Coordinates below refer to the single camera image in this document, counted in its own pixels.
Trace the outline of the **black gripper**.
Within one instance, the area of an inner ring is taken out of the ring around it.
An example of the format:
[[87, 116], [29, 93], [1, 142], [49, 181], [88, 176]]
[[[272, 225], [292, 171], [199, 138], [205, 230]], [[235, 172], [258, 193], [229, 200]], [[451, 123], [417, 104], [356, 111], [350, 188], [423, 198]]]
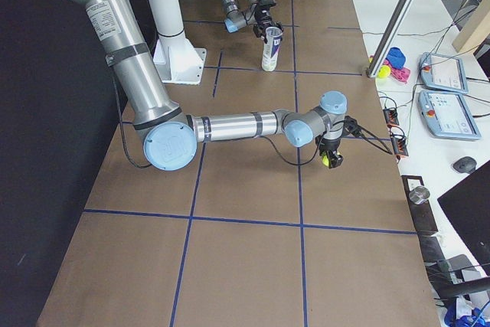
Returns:
[[283, 26], [280, 22], [275, 22], [270, 14], [270, 8], [256, 8], [254, 11], [255, 25], [253, 32], [264, 44], [267, 43], [266, 29], [275, 27], [275, 36], [283, 35]]
[[337, 139], [327, 139], [324, 136], [318, 136], [316, 138], [318, 156], [322, 158], [327, 153], [327, 166], [329, 168], [337, 168], [343, 163], [343, 156], [338, 151], [340, 143], [341, 137], [338, 137]]

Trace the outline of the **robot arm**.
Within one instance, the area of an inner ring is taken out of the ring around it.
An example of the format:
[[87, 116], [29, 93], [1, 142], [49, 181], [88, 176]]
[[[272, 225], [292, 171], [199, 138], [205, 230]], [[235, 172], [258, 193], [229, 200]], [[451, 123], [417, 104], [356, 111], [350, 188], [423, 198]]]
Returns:
[[275, 22], [270, 9], [276, 6], [276, 0], [247, 0], [249, 8], [240, 10], [235, 0], [221, 0], [226, 18], [224, 24], [229, 33], [239, 31], [248, 25], [253, 26], [253, 32], [265, 44], [266, 32], [272, 28], [284, 31], [280, 22]]
[[338, 167], [338, 150], [347, 118], [346, 97], [324, 93], [307, 113], [289, 110], [224, 116], [185, 114], [165, 88], [167, 83], [197, 84], [206, 52], [185, 35], [178, 0], [149, 0], [157, 45], [145, 42], [129, 0], [72, 0], [82, 5], [106, 53], [114, 87], [123, 89], [134, 110], [133, 128], [148, 163], [174, 171], [190, 163], [201, 142], [269, 139], [284, 135], [295, 147], [314, 142], [315, 154], [329, 168]]

